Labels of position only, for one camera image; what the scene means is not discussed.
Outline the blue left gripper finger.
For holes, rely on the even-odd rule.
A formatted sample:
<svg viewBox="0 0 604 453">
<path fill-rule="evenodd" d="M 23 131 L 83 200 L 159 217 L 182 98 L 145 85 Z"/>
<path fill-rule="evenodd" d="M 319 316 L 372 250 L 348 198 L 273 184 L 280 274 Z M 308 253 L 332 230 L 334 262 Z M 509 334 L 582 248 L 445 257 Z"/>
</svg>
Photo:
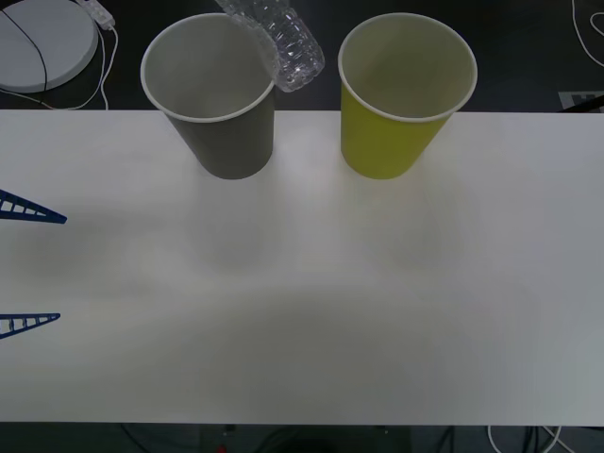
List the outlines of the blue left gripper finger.
<svg viewBox="0 0 604 453">
<path fill-rule="evenodd" d="M 7 191 L 1 191 L 1 218 L 51 224 L 67 222 L 66 216 Z"/>
<path fill-rule="evenodd" d="M 57 321 L 59 318 L 60 314 L 57 312 L 1 314 L 0 339 L 6 339 L 31 329 L 50 324 Z"/>
</svg>

